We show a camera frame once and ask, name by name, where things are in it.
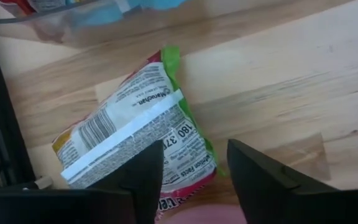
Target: black tongs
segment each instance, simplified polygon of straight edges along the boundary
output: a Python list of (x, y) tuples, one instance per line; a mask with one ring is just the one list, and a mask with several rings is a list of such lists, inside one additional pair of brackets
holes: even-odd
[(358, 190), (335, 189), (237, 140), (227, 159), (248, 224), (358, 223)]

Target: pink object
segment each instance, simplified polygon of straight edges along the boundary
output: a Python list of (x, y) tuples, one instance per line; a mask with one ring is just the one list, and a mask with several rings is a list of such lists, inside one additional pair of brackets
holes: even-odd
[(239, 206), (202, 205), (189, 208), (169, 218), (164, 224), (247, 224)]

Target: wooden surface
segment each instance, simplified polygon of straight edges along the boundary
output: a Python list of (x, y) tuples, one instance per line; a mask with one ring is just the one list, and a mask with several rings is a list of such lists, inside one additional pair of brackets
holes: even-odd
[[(358, 188), (358, 0), (282, 1), (7, 75), (37, 175), (66, 186), (52, 139), (165, 44), (183, 51), (179, 81), (223, 167), (226, 141), (236, 138), (335, 187)], [(228, 177), (182, 208), (216, 202), (237, 203)]]

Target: light wood grain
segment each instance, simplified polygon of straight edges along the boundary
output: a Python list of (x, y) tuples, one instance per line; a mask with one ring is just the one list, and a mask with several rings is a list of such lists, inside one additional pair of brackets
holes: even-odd
[[(7, 77), (38, 175), (65, 185), (47, 140), (90, 113), (163, 44), (183, 49), (178, 79), (226, 171), (227, 139), (236, 138), (335, 187), (358, 188), (358, 0), (238, 12)], [(237, 203), (230, 178), (218, 177), (182, 209), (214, 202)]]

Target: wooden table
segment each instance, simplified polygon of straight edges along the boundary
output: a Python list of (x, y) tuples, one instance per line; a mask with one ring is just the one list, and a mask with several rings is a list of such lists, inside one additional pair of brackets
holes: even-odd
[[(236, 138), (330, 185), (358, 188), (358, 0), (272, 2), (66, 50), (70, 57), (24, 73), (9, 74), (0, 53), (35, 173), (65, 187), (52, 139), (92, 112), (143, 59), (175, 44), (183, 54), (183, 92), (223, 167), (226, 141)], [(228, 177), (217, 177), (182, 208), (218, 202), (237, 203)]]

